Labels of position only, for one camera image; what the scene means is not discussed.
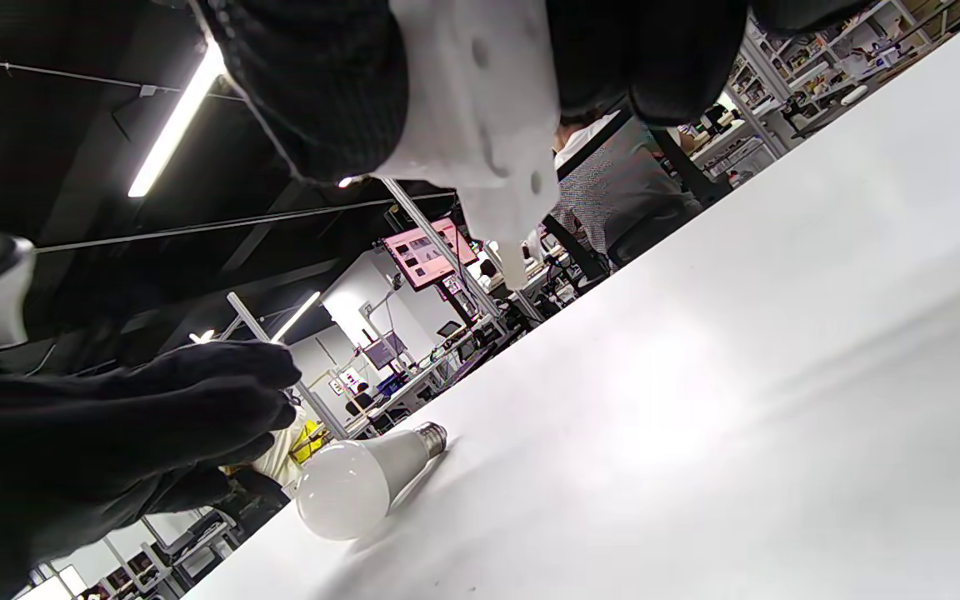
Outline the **person's left hand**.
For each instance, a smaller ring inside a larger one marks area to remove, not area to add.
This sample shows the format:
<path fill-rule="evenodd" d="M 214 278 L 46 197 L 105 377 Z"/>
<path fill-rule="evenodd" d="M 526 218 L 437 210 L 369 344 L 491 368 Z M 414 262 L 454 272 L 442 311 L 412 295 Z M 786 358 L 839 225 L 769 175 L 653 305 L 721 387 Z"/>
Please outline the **person's left hand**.
<path fill-rule="evenodd" d="M 285 390 L 300 378 L 286 347 L 259 341 L 88 377 L 0 365 L 0 599 L 141 517 L 227 497 L 224 468 L 269 451 L 296 417 Z"/>

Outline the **person's right hand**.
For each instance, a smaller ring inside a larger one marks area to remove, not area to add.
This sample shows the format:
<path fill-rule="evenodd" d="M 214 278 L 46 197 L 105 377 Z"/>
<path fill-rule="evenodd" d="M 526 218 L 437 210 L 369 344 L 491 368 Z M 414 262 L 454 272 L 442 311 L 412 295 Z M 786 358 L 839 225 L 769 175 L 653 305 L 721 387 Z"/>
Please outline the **person's right hand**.
<path fill-rule="evenodd" d="M 715 103 L 749 15 L 819 32 L 864 1 L 548 1 L 560 114 L 627 98 L 652 127 Z M 373 173 L 403 139 L 411 68 L 388 1 L 195 1 L 226 71 L 302 181 Z"/>

